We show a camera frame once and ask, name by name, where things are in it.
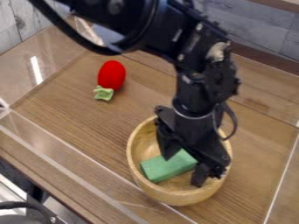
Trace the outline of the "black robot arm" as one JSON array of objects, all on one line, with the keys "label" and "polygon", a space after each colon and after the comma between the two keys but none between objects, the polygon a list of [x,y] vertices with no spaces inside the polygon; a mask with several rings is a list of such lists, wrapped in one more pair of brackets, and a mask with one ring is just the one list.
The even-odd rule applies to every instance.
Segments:
[{"label": "black robot arm", "polygon": [[74,16],[120,34],[100,46],[84,38],[45,0],[28,0],[60,31],[92,52],[115,56],[141,50],[165,59],[176,71],[172,106],[155,108],[156,140],[165,159],[187,150],[196,159],[191,184],[225,173],[231,156],[220,134],[227,100],[239,93],[228,34],[196,10],[192,0],[56,0]]}]

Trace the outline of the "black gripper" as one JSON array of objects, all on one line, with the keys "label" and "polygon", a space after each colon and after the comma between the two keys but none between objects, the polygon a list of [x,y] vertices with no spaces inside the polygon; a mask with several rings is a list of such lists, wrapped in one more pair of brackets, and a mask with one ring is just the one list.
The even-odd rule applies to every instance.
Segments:
[{"label": "black gripper", "polygon": [[225,103],[217,103],[203,114],[180,108],[155,107],[156,139],[163,158],[169,160],[180,149],[196,159],[191,184],[201,188],[207,178],[220,179],[225,173],[231,156],[223,142],[231,136],[220,134]]}]

